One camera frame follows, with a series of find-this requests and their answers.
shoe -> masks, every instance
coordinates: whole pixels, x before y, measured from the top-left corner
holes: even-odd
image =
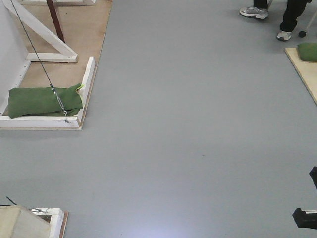
[[[288,41],[292,37],[292,32],[286,32],[286,31],[279,31],[277,34],[277,39],[279,41]]]
[[[257,8],[255,6],[240,9],[240,14],[246,17],[255,17],[257,19],[266,19],[268,17],[267,9]]]

person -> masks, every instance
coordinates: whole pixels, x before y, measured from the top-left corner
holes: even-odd
[[[288,41],[292,37],[292,31],[297,25],[297,17],[302,15],[308,2],[312,0],[287,0],[287,8],[280,24],[277,39]],[[265,19],[268,17],[268,5],[266,0],[253,0],[253,6],[240,9],[240,14],[245,17]]]

dark brown wooden post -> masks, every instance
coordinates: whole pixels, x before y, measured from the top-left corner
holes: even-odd
[[[63,32],[61,30],[60,22],[58,20],[58,16],[57,16],[57,12],[56,12],[53,0],[46,0],[46,2],[48,4],[48,7],[49,7],[49,10],[50,10],[50,13],[51,13],[51,17],[52,17],[52,20],[53,20],[53,23],[54,23],[54,26],[55,26],[55,30],[57,32],[57,36],[65,43],[65,39],[64,39],[64,36],[63,36]]]

green sandbag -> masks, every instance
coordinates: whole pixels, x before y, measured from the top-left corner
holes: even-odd
[[[301,43],[297,49],[302,61],[317,62],[317,43]]]
[[[73,116],[83,108],[77,90],[81,84],[69,88],[55,88],[68,116]],[[9,90],[7,107],[10,118],[20,116],[64,116],[52,88],[12,88]]]

black pants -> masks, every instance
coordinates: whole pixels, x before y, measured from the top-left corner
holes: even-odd
[[[280,24],[282,31],[292,32],[297,25],[297,17],[302,15],[306,4],[312,0],[287,0],[287,9],[283,15],[283,22]],[[253,0],[253,6],[267,8],[266,0]]]

